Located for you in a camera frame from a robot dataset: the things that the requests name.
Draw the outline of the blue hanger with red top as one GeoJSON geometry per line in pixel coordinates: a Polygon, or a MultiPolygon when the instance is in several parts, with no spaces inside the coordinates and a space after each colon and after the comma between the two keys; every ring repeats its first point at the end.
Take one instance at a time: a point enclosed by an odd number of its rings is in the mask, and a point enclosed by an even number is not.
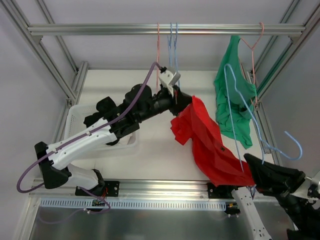
{"type": "Polygon", "coordinates": [[[242,93],[240,92],[240,90],[238,90],[237,88],[237,78],[235,76],[234,70],[232,68],[232,66],[229,63],[226,63],[223,67],[223,72],[224,72],[224,80],[225,80],[225,85],[226,85],[226,92],[227,92],[227,102],[228,102],[228,107],[229,107],[229,111],[231,111],[231,101],[230,101],[230,94],[229,94],[229,87],[228,87],[228,80],[227,80],[227,68],[230,69],[232,78],[233,78],[233,82],[234,82],[234,90],[236,91],[236,93],[240,96],[242,102],[244,103],[245,108],[248,110],[251,119],[253,120],[253,123],[255,124],[255,127],[257,128],[257,135],[258,135],[258,139],[259,139],[259,145],[260,145],[260,151],[261,151],[261,156],[262,156],[262,165],[265,163],[265,150],[271,150],[277,153],[280,153],[282,156],[284,156],[285,158],[287,158],[288,160],[291,161],[297,161],[300,160],[303,156],[303,148],[301,146],[301,144],[299,143],[299,141],[294,138],[288,131],[284,131],[284,133],[292,140],[294,141],[294,143],[297,145],[298,149],[299,149],[299,155],[297,157],[290,157],[288,154],[284,153],[282,150],[280,150],[279,148],[270,145],[266,140],[263,140],[262,135],[261,135],[261,130],[258,124],[257,119],[255,118],[253,112],[250,110],[249,105],[247,104],[247,102],[245,101],[244,96],[242,95],[242,93]]]}

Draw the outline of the red tank top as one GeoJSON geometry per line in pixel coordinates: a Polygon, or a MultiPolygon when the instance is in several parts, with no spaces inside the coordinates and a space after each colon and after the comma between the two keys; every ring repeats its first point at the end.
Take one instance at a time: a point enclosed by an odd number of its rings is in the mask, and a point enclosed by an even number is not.
{"type": "Polygon", "coordinates": [[[171,120],[170,129],[181,145],[192,140],[194,162],[214,186],[255,184],[248,164],[224,146],[220,128],[200,98],[192,97],[191,104],[171,120]]]}

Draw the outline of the green tank top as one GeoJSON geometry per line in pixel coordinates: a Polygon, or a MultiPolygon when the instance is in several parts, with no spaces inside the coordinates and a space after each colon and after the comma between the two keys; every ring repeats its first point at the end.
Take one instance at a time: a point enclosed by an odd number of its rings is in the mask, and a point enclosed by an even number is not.
{"type": "Polygon", "coordinates": [[[238,56],[240,40],[237,35],[230,37],[213,81],[216,93],[215,121],[222,135],[236,139],[245,149],[249,149],[253,146],[250,136],[251,101],[257,96],[257,91],[255,85],[243,76],[238,56]]]}

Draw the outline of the white tank top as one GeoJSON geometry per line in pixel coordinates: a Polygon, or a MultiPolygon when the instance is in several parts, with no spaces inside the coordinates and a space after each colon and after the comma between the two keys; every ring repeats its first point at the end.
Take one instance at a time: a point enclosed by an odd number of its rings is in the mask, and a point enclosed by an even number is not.
{"type": "Polygon", "coordinates": [[[132,141],[133,141],[133,134],[130,134],[130,135],[122,137],[119,140],[119,144],[125,146],[125,145],[131,144],[132,141]]]}

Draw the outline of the blue hanger with black top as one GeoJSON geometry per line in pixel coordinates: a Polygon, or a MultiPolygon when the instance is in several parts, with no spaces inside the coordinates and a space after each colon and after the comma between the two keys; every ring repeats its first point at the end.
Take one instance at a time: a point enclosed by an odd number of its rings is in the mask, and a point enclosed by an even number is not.
{"type": "Polygon", "coordinates": [[[173,41],[173,53],[174,53],[174,67],[175,67],[175,70],[177,71],[178,71],[178,56],[177,56],[178,30],[179,30],[179,26],[178,26],[178,22],[176,22],[175,37],[173,41]]]}

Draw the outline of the pink hanger with green top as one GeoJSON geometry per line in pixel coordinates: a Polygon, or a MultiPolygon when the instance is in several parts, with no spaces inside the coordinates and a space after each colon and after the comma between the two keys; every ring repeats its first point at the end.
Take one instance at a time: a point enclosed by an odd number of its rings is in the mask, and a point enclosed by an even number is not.
{"type": "Polygon", "coordinates": [[[259,22],[259,25],[261,26],[261,32],[260,35],[258,37],[258,39],[256,40],[256,42],[253,45],[249,45],[248,42],[243,39],[242,37],[240,38],[244,44],[251,50],[251,64],[252,64],[252,77],[253,77],[253,85],[256,85],[256,71],[255,71],[255,58],[254,58],[254,51],[256,48],[256,45],[259,43],[260,39],[262,38],[262,36],[264,35],[265,32],[265,25],[263,22],[259,22]]]}

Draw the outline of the light blue hanger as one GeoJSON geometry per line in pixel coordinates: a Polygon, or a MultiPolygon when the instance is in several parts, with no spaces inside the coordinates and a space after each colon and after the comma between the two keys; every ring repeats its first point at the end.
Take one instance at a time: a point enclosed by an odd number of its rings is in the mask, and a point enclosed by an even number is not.
{"type": "Polygon", "coordinates": [[[173,37],[173,24],[170,23],[169,35],[167,35],[167,50],[169,66],[172,66],[172,37],[173,37]]]}

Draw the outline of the black tank top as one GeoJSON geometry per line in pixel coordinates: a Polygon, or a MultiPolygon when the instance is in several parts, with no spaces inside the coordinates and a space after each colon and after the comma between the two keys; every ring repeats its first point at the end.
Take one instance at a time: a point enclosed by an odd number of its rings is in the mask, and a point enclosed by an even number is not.
{"type": "Polygon", "coordinates": [[[109,96],[105,97],[96,104],[96,112],[86,116],[83,123],[88,128],[101,118],[109,121],[116,106],[116,103],[109,96]]]}

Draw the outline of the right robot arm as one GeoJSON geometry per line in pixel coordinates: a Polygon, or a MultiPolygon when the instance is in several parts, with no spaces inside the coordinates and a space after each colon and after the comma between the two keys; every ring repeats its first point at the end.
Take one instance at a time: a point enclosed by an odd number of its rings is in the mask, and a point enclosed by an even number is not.
{"type": "Polygon", "coordinates": [[[235,199],[251,240],[318,240],[320,238],[320,175],[264,162],[244,155],[260,195],[274,201],[259,206],[246,187],[236,181],[223,186],[235,199]]]}

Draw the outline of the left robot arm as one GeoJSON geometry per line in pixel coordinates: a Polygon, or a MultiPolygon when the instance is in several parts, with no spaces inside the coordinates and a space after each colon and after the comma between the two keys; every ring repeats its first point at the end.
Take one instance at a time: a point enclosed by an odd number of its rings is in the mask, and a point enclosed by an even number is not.
{"type": "Polygon", "coordinates": [[[86,129],[60,143],[37,143],[34,148],[46,189],[70,184],[80,189],[80,195],[102,196],[106,184],[97,169],[83,169],[72,164],[81,154],[100,145],[116,145],[131,135],[140,124],[152,117],[170,111],[178,116],[192,103],[192,97],[178,86],[170,92],[161,87],[156,94],[148,85],[137,84],[127,92],[120,105],[106,97],[96,104],[96,112],[85,117],[86,129]]]}

